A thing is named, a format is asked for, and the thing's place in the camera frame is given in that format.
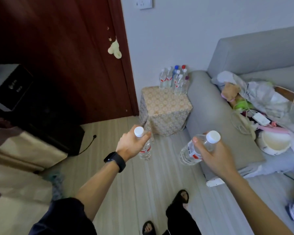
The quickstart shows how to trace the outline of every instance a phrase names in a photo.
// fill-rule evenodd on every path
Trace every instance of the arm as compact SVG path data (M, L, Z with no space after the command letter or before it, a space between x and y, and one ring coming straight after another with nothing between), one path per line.
M227 184L255 235L293 235L241 177L229 148L222 141L216 144L212 154L196 137L193 138L193 143L200 150L205 163Z
M136 156L151 136L151 133L148 132L144 137L138 140L134 134L134 129L137 126L138 125L134 125L128 133L123 134L118 142L116 152L125 162ZM109 162L77 192L75 198L83 203L86 216L91 221L94 220L118 172L119 166L114 161Z

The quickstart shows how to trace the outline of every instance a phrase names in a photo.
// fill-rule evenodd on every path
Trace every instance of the dark red wooden door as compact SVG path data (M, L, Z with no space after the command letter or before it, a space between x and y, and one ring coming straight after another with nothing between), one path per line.
M109 38L107 0L0 0L0 63L50 79L84 123L133 115Z

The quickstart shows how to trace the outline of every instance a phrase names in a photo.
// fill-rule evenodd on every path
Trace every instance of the floor plank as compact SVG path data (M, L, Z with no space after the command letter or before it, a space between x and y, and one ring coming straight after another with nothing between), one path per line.
M82 126L82 150L94 134L97 138L84 153L55 167L65 176L67 196L73 196L101 169L103 159L115 151L122 134L137 123L137 117L126 117ZM180 163L180 150L190 140L187 130L169 137L155 135L154 139L151 159L133 158L114 180L94 220L98 234L141 234L147 220L152 220L157 234L162 234L167 229L165 210L182 188L190 194L189 212L203 235L253 234L226 185L208 188L199 165ZM294 223L284 209L294 198L294 181L282 174L271 174L250 178L248 182L294 233Z

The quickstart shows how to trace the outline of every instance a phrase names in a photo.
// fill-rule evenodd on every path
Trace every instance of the black smartwatch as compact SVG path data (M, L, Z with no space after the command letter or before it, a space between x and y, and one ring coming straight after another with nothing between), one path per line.
M119 173L122 172L126 166L124 159L117 152L110 153L103 161L105 163L115 161L120 168Z

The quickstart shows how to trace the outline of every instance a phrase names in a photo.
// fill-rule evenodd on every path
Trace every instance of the hand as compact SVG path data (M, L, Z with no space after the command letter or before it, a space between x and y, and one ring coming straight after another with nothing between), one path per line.
M226 180L239 174L236 170L233 156L226 144L220 140L216 143L215 150L210 153L197 137L193 137L193 143L198 148L207 166L221 179Z
M145 146L146 142L151 137L151 132L145 134L141 139L137 139L134 134L134 129L139 125L134 125L128 133L124 133L120 141L118 142L116 152L124 159L135 157Z

